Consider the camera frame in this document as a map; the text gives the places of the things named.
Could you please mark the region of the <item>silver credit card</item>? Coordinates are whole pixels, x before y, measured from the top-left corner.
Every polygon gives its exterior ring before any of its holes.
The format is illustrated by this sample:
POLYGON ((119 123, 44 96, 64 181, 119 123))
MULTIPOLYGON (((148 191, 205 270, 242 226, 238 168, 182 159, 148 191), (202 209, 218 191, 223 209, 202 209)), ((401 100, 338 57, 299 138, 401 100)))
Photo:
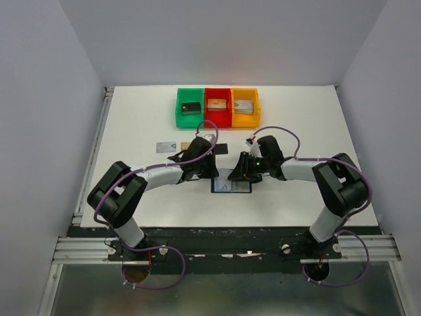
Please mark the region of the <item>silver credit card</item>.
POLYGON ((177 152, 176 142, 157 142, 156 153, 172 153, 177 152))
POLYGON ((231 192, 232 191, 232 182, 226 178, 215 178, 214 182, 214 191, 215 192, 231 192))

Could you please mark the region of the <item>black VIP credit card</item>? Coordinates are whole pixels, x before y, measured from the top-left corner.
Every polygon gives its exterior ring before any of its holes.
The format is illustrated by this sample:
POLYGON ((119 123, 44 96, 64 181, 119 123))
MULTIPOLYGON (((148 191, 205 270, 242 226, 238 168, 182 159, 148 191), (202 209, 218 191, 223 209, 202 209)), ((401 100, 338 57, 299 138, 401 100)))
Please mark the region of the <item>black VIP credit card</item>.
POLYGON ((228 145, 227 144, 216 144, 214 147, 215 155, 226 155, 228 154, 228 145))

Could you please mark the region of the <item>gold credit card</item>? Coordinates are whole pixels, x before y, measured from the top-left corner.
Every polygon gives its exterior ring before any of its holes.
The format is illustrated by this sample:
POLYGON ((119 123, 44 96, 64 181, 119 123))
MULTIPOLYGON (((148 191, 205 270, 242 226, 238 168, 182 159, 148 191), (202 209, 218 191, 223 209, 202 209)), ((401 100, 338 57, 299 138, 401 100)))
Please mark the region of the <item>gold credit card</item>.
POLYGON ((181 149, 181 151, 186 151, 189 148, 190 145, 191 145, 190 142, 181 142, 180 143, 180 149, 181 149))

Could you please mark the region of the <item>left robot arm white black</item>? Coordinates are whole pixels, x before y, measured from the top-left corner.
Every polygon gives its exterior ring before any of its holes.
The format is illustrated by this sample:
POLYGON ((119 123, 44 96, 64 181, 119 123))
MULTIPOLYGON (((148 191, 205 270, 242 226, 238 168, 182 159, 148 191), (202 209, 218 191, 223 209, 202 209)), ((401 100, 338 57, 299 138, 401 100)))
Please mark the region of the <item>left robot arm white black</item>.
POLYGON ((197 136, 186 150, 162 164, 133 171, 122 161, 113 163, 87 197, 95 211, 94 220, 111 227, 129 248, 135 248, 145 237, 134 219, 142 195, 161 186, 192 181, 195 176, 217 177, 215 146, 216 141, 197 136))

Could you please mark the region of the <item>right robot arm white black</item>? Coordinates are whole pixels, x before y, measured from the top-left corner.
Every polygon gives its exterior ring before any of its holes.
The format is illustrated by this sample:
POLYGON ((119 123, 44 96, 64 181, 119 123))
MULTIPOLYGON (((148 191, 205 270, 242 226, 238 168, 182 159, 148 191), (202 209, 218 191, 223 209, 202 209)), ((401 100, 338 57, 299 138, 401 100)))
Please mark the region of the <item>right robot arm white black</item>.
POLYGON ((362 207, 370 197, 368 184, 350 157, 340 153, 326 160, 284 157, 277 140, 264 136, 249 143, 259 155, 240 153, 239 161, 228 176, 232 182, 262 181, 265 174, 280 181, 301 180, 317 184, 324 207, 308 229, 309 242, 323 244, 334 237, 352 211, 362 207))

